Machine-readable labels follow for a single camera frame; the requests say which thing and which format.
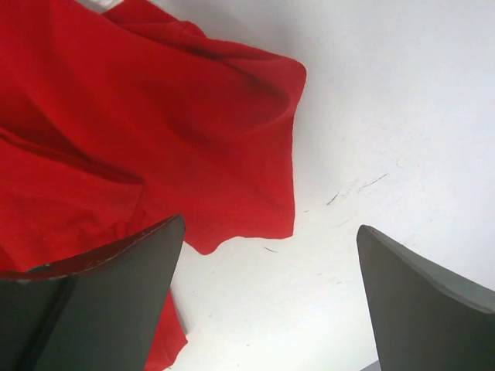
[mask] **red towel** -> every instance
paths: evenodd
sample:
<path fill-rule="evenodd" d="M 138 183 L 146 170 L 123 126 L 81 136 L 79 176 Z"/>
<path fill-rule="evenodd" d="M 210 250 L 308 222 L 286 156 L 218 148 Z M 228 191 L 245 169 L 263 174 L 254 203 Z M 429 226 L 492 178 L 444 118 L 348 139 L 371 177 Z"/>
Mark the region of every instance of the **red towel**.
<path fill-rule="evenodd" d="M 292 234 L 304 67 L 212 40 L 146 0 L 0 1 L 0 269 L 28 270 L 176 213 L 202 254 Z M 186 339 L 166 302 L 148 370 Z"/>

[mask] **folded red cloth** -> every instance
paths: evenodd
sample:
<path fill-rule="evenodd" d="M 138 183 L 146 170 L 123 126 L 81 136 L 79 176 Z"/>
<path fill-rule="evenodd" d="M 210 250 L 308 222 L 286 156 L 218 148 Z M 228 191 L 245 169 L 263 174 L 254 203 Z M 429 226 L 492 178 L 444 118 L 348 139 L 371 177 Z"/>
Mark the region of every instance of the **folded red cloth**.
<path fill-rule="evenodd" d="M 146 0 L 0 2 L 0 269 L 83 253 L 173 214 L 202 254 L 292 234 L 291 59 L 212 40 Z M 167 299 L 147 369 L 186 344 Z"/>

